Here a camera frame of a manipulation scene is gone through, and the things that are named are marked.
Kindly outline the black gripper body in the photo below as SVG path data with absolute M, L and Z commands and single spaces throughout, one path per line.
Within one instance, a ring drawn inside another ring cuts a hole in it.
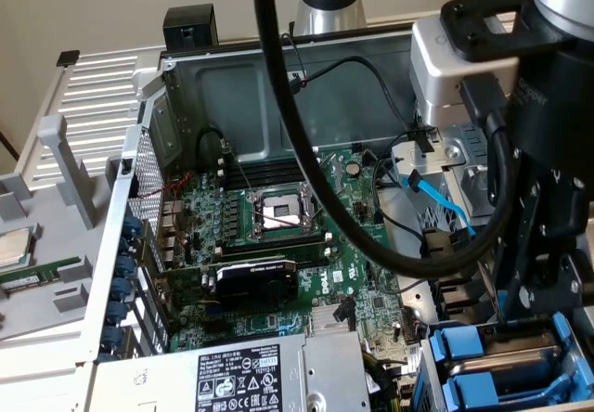
M 523 56 L 510 98 L 513 145 L 593 197 L 593 44 L 575 41 Z

